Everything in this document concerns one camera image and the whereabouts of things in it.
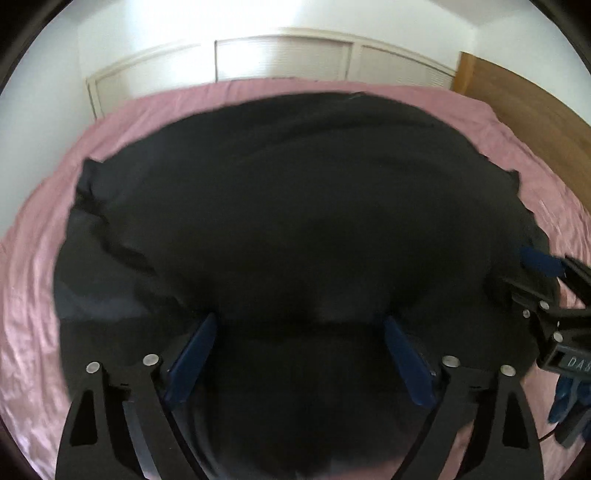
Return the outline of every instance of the mattress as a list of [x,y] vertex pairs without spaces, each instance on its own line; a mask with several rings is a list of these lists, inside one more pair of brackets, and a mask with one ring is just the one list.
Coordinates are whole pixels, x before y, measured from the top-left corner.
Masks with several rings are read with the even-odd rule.
[[[104,160],[124,146],[197,112],[292,92],[368,92],[415,105],[458,129],[493,163],[521,174],[520,197],[534,212],[556,255],[591,263],[591,218],[574,194],[492,109],[443,89],[371,86],[294,79],[242,80],[159,93],[133,100],[89,128],[56,172],[26,201],[0,243],[0,416],[27,460],[43,479],[53,478],[69,397],[59,357],[59,321],[53,307],[53,267],[65,236],[82,161]],[[563,292],[563,304],[576,299]],[[532,367],[524,378],[538,434],[553,402],[557,376]],[[469,440],[458,435],[442,478],[453,478]],[[553,438],[542,444],[546,478],[558,479],[582,448],[564,450]],[[339,478],[390,479],[399,462]]]

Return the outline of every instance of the blue glove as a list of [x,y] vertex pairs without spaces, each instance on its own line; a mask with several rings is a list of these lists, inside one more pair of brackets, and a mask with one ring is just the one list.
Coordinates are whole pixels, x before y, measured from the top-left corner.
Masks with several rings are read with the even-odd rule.
[[[562,422],[577,402],[591,407],[591,383],[581,382],[575,393],[573,392],[573,384],[572,378],[560,377],[558,379],[554,404],[548,415],[549,423]],[[585,441],[591,439],[591,421],[583,429],[583,438]]]

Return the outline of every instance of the black cable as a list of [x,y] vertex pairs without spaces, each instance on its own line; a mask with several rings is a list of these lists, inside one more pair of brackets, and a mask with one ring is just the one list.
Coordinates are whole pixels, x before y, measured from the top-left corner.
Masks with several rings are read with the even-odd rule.
[[548,432],[548,433],[547,433],[546,435],[544,435],[542,438],[538,439],[538,441],[539,441],[540,443],[542,443],[544,440],[546,440],[546,439],[550,438],[550,437],[551,437],[551,436],[554,434],[554,431],[555,431],[555,430],[556,430],[556,427],[554,427],[554,428],[553,428],[553,429],[552,429],[550,432]]

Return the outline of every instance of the black garment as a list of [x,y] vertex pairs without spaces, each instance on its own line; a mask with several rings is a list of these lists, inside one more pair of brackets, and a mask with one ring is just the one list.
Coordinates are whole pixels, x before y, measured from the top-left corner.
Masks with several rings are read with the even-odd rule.
[[520,266],[548,242],[517,190],[451,127],[361,94],[201,113],[87,160],[55,273],[68,384],[216,312],[187,414],[212,472],[310,478],[404,455],[426,412],[381,316],[433,365],[534,361],[525,322],[485,291],[501,275],[556,288]]

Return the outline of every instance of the metal pin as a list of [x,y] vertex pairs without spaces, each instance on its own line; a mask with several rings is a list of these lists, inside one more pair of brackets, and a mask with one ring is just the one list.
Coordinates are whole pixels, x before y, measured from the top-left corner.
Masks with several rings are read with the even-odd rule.
[[517,372],[515,371],[515,368],[513,368],[512,366],[503,365],[501,366],[501,373],[506,377],[514,377]]
[[160,357],[155,353],[149,353],[144,357],[143,361],[146,367],[152,367],[160,361]]
[[441,359],[443,365],[449,368],[457,368],[461,365],[460,359],[453,355],[446,355]]
[[86,373],[88,374],[95,374],[100,370],[100,363],[98,362],[90,362],[86,365]]

